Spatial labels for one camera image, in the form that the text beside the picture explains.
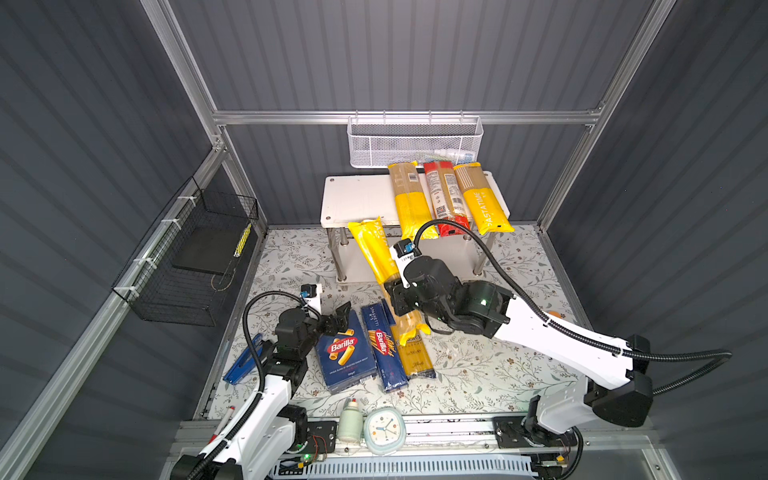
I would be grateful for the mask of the blue yellow spaghetti bag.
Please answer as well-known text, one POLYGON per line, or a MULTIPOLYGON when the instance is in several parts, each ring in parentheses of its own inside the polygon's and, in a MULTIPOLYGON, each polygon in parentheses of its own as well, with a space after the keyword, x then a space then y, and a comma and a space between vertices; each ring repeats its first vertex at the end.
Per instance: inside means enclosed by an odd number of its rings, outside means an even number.
POLYGON ((412 311, 405 316, 397 316, 394 314, 391 301, 388 298, 385 298, 382 304, 408 379, 435 378, 436 372, 421 338, 422 333, 431 333, 422 314, 418 311, 412 311))

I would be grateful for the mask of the red yellow spaghetti bag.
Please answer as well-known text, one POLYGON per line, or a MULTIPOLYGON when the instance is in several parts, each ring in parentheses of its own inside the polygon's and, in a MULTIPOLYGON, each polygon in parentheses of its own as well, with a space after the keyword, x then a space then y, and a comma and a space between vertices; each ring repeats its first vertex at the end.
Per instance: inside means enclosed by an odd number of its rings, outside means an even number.
POLYGON ((450 161, 429 161, 423 165, 434 217, 470 227, 463 195, 450 161))

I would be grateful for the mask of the yellow pasta bag tan window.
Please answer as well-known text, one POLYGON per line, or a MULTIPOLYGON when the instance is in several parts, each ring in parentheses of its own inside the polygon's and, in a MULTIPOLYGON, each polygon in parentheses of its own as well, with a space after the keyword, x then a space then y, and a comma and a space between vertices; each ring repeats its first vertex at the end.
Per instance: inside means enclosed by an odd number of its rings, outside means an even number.
POLYGON ((491 189, 481 164, 475 162, 456 165, 453 169, 478 232, 481 235, 514 232, 515 229, 491 189))

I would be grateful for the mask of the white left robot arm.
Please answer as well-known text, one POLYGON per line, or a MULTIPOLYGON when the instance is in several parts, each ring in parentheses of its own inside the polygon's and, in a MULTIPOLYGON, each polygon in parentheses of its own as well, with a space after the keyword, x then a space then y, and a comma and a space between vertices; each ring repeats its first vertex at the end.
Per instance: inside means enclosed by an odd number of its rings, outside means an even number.
POLYGON ((309 436, 306 409, 291 399, 307 371, 309 353, 323 336, 348 329, 349 301, 323 314, 307 296, 280 290, 250 299, 241 318, 247 349, 255 361, 258 385, 236 410, 219 435, 198 454, 181 456, 171 469, 172 479, 267 479, 288 451, 302 448, 309 436), (262 299, 285 297, 297 305, 283 311, 275 328, 277 341, 260 350, 249 330, 250 309, 262 299))

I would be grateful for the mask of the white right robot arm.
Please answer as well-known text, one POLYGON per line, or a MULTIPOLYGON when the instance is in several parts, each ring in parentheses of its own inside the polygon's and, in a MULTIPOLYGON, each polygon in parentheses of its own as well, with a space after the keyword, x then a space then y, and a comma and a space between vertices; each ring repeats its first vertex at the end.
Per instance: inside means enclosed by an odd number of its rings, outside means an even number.
POLYGON ((596 419, 640 427, 656 397, 709 374, 732 356, 725 349, 654 353, 642 336, 610 337, 563 322, 544 312, 493 255, 487 259, 504 286, 461 281, 442 260, 423 254, 419 242, 406 238, 389 249, 399 277, 385 289, 396 315, 419 311, 454 331, 520 345, 579 373, 573 386, 530 400, 517 429, 534 445, 596 419))

